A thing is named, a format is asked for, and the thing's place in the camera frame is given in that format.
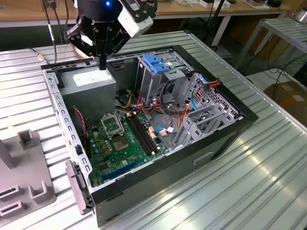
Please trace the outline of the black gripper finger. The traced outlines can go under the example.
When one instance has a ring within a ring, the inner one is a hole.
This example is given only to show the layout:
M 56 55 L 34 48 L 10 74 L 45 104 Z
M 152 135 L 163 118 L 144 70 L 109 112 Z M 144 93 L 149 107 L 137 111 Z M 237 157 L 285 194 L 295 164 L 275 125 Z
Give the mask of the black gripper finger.
M 128 34 L 119 30 L 107 30 L 105 44 L 103 45 L 103 70 L 106 70 L 107 57 L 117 53 L 128 41 Z
M 84 55 L 92 57 L 100 70 L 103 70 L 103 55 L 98 51 L 95 42 L 92 45 L 82 40 L 81 30 L 78 24 L 75 24 L 68 30 L 68 41 L 81 51 Z

